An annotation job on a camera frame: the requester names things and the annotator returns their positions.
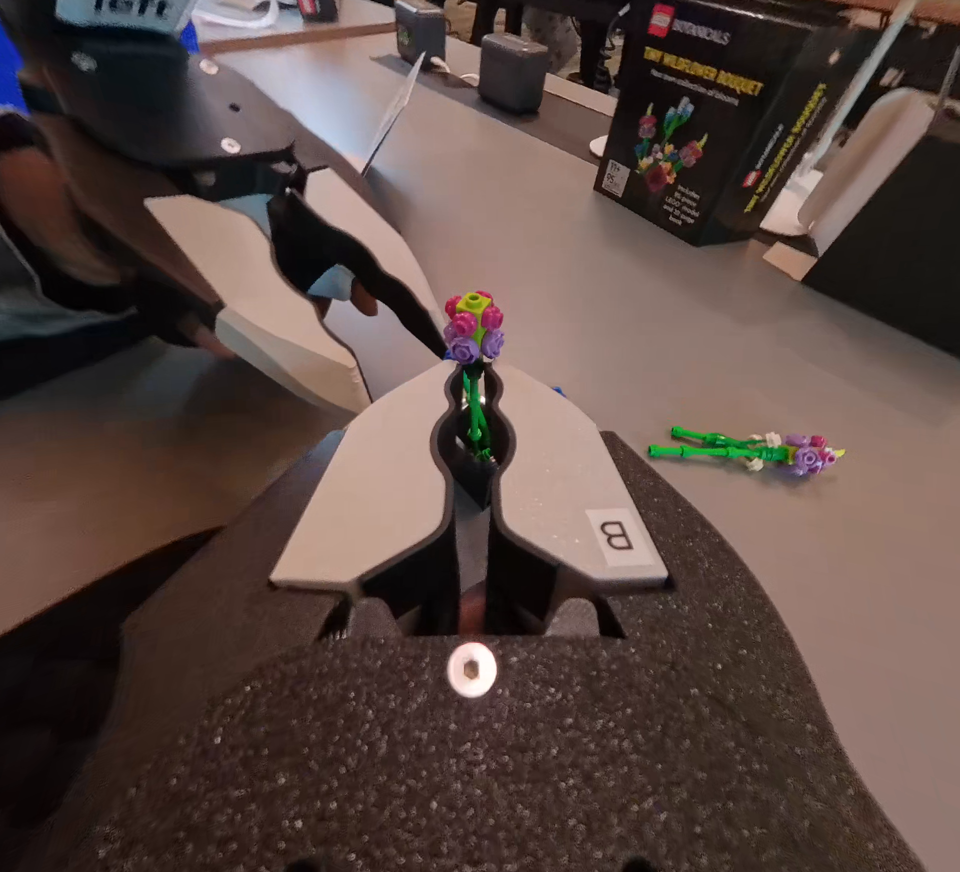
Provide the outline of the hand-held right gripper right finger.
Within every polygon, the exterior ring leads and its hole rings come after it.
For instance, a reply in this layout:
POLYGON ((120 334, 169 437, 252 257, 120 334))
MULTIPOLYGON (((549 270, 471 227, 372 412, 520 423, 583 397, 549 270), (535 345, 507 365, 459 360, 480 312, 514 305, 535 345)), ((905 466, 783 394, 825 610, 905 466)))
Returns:
POLYGON ((596 423, 554 389, 486 369, 490 482, 486 628, 543 634, 582 599, 621 636, 612 598, 669 590, 669 570, 596 423))

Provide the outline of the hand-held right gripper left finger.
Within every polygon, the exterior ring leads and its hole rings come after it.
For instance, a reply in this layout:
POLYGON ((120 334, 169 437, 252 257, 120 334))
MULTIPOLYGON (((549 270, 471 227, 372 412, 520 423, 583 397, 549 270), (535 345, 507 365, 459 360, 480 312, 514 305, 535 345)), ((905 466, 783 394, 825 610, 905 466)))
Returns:
POLYGON ((270 574, 280 589, 383 601, 420 633, 457 631, 460 570, 446 462, 452 362, 379 398, 342 434, 270 574))

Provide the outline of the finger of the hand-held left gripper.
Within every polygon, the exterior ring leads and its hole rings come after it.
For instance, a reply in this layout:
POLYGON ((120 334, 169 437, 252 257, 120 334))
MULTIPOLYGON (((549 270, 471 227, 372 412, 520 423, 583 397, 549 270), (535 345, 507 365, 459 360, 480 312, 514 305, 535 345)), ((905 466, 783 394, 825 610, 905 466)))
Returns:
POLYGON ((318 170, 275 195, 267 214, 275 263, 294 288, 308 293, 341 267, 427 350, 445 356, 445 319, 426 274, 362 190, 332 169, 318 170))
POLYGON ((349 415, 370 406, 353 353, 282 276, 252 217, 187 195, 149 198, 145 206, 218 296, 213 330, 222 345, 314 405, 349 415))

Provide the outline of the pink purple toy brick flower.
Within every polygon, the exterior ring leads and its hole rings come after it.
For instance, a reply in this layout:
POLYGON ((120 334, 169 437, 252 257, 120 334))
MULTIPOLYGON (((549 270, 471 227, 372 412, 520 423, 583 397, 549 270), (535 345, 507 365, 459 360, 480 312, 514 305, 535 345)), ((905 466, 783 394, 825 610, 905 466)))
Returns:
POLYGON ((485 411, 485 375, 487 365, 498 359, 505 345, 504 314, 493 296, 483 290, 452 296, 444 305, 444 313, 443 360, 459 369, 465 413, 462 442, 472 458, 491 465, 496 458, 485 411))

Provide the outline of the person's left hand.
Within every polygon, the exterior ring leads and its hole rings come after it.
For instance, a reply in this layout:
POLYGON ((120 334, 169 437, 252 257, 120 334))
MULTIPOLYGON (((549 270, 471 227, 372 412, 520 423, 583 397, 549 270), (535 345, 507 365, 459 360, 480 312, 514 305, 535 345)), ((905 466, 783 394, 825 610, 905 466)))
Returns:
MULTIPOLYGON (((76 236, 113 261, 129 277, 137 309, 162 341, 201 349, 227 361, 235 358, 235 353, 219 342, 213 329, 179 293, 144 278, 135 266, 120 257, 105 233, 75 201, 66 175, 51 156, 42 134, 18 110, 5 106, 1 113, 1 225, 2 213, 38 242, 54 245, 66 241, 69 235, 76 236)), ((82 333, 115 333, 122 327, 126 326, 102 326, 54 339, 82 333)), ((2 347, 54 339, 18 340, 8 345, 2 343, 2 347)))

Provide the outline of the white card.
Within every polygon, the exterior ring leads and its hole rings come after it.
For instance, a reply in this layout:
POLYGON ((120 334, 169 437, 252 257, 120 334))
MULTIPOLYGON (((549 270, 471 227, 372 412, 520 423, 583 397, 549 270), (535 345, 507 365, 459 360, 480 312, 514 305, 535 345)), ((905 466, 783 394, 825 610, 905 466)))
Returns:
POLYGON ((377 129, 366 148, 366 152, 361 158, 356 159, 356 163, 358 163, 357 170, 361 176, 366 177, 369 173, 384 141, 399 120, 403 110, 407 107, 425 59, 425 52, 417 57, 398 92, 391 98, 387 109, 384 111, 377 129))

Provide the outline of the white blossom toy flower stem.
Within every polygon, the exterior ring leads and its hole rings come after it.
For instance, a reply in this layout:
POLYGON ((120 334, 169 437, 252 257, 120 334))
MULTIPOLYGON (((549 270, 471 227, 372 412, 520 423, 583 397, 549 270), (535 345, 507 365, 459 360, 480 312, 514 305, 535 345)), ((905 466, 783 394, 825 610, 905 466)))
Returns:
POLYGON ((655 459, 717 459, 741 464, 746 470, 761 471, 766 465, 778 460, 776 449, 741 446, 658 446, 651 445, 647 454, 655 459))

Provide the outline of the wooden office table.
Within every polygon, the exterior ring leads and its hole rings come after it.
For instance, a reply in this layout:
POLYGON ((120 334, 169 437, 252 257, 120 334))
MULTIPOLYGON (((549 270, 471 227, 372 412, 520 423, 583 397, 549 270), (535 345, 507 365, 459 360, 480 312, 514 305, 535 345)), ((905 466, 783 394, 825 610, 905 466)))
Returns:
POLYGON ((234 28, 194 18, 199 51, 207 56, 311 45, 345 38, 387 34, 395 28, 395 11, 369 0, 341 0, 335 22, 308 22, 299 12, 281 10, 274 24, 234 28))

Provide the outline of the black power adapter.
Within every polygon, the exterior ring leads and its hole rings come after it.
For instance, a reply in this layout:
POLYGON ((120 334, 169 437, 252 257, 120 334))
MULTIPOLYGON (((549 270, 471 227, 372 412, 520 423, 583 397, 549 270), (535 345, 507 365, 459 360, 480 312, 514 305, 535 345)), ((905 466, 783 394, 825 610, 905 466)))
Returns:
POLYGON ((394 24, 399 57, 410 65, 447 66, 447 19, 443 8, 420 0, 395 0, 394 24))

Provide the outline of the dark grey speaker box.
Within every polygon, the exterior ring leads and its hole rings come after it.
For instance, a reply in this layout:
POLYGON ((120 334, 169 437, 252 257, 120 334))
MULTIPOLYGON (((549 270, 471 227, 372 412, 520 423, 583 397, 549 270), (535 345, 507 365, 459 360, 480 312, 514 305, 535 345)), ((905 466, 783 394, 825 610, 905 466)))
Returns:
POLYGON ((477 92, 494 108, 519 116, 539 113, 549 69, 546 46, 511 34, 482 39, 477 92))

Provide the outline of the purple blossom toy flower stem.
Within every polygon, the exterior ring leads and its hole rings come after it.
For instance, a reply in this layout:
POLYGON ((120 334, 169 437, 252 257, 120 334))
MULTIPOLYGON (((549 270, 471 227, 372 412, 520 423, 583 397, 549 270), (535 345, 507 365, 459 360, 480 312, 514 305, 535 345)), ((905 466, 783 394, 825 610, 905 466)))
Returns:
POLYGON ((777 468, 799 478, 815 476, 835 465, 846 453, 832 446, 821 435, 787 434, 776 432, 753 433, 747 438, 736 438, 722 433, 700 433, 675 425, 670 436, 674 446, 741 446, 776 449, 777 461, 765 466, 777 468))

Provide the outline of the black toy flower box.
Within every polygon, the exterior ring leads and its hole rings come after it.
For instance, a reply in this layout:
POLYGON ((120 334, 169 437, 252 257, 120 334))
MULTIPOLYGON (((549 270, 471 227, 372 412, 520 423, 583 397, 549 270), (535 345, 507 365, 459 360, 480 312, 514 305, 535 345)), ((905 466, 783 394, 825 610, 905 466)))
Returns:
POLYGON ((647 0, 594 191, 695 247, 753 238, 872 33, 813 2, 647 0))

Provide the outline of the black cardboard box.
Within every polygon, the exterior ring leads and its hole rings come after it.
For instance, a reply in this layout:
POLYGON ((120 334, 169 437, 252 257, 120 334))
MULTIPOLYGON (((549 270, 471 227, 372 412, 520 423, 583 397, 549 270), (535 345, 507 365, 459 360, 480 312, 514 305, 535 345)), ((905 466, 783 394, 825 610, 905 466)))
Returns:
POLYGON ((764 259, 788 278, 959 355, 958 114, 899 88, 866 113, 798 208, 800 240, 764 259))

